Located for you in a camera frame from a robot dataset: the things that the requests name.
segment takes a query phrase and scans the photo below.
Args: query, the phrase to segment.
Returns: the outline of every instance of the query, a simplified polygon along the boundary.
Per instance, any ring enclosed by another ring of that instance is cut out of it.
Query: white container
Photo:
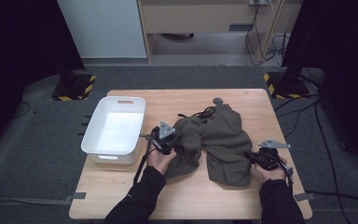
[[[145,100],[107,96],[95,108],[81,148],[96,162],[132,164],[139,156]]]

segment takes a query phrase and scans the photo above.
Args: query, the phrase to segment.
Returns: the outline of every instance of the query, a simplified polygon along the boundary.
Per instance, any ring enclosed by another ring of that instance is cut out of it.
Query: gray carpet floor
[[[110,90],[135,89],[267,89],[263,75],[277,67],[249,66],[109,66],[88,67],[97,79],[87,100],[50,101],[59,77],[29,85],[13,120],[0,138],[0,198],[62,201],[77,186],[85,153],[81,150],[82,126]],[[316,90],[309,85],[311,93]],[[318,97],[294,100],[276,111],[286,142],[306,190],[336,192],[326,147],[315,116],[315,106],[284,115],[316,102]],[[274,108],[288,100],[271,99]],[[316,107],[337,183],[343,194],[358,197],[358,155],[343,151],[335,126]],[[310,202],[313,217],[307,223],[345,223],[336,196],[316,194]],[[342,198],[351,223],[358,223],[358,200]],[[69,205],[0,203],[0,223],[86,223],[72,220]]]

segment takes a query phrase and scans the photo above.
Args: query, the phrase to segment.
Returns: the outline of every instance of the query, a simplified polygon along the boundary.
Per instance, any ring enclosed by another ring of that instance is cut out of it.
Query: green cloth
[[[206,119],[197,116],[179,119],[173,128],[182,133],[177,156],[166,177],[185,175],[199,166],[203,148],[207,151],[208,175],[212,181],[230,186],[247,186],[251,163],[243,154],[252,150],[252,141],[241,127],[241,115],[229,105],[217,105]]]

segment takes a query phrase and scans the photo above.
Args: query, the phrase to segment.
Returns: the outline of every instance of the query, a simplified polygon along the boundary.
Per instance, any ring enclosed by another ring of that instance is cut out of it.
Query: wall outlet
[[[269,0],[249,0],[249,5],[250,6],[255,6],[256,3],[259,6],[269,6],[269,5],[271,5],[271,2]]]

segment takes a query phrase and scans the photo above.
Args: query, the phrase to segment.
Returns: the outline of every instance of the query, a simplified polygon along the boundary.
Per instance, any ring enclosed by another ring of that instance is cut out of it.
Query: black sleeve
[[[263,224],[305,224],[301,210],[284,180],[268,180],[259,191]]]
[[[165,177],[154,167],[146,166],[141,181],[110,211],[103,223],[146,223],[164,186]]]

